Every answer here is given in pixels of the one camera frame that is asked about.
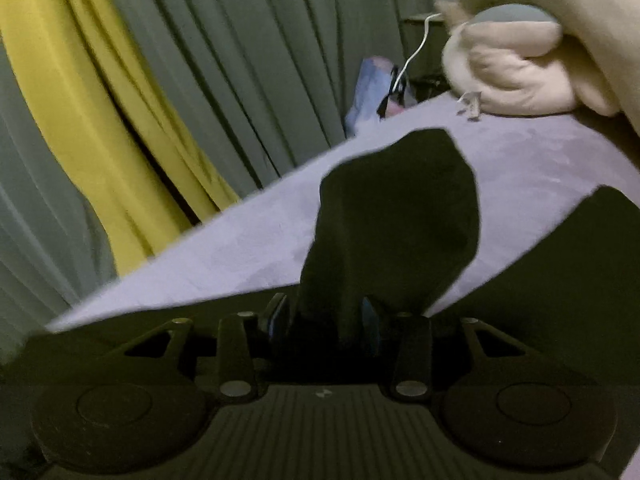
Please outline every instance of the pink plush toy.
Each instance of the pink plush toy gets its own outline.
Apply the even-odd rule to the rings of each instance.
[[[586,49],[523,0],[436,0],[450,33],[444,72],[483,112],[538,116],[584,104],[604,116],[620,104]]]

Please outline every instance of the black device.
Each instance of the black device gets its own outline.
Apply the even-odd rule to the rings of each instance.
[[[384,311],[365,298],[360,347],[318,355],[282,292],[213,330],[170,312],[43,392],[41,478],[611,478],[606,389],[480,320]]]

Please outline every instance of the green curtain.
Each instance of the green curtain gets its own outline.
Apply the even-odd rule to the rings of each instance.
[[[119,275],[237,200],[111,0],[0,0],[0,32],[34,120],[95,209]]]
[[[0,362],[115,277],[94,210],[49,151],[0,42]]]
[[[362,59],[406,55],[433,0],[114,0],[201,149],[240,195],[344,140]]]

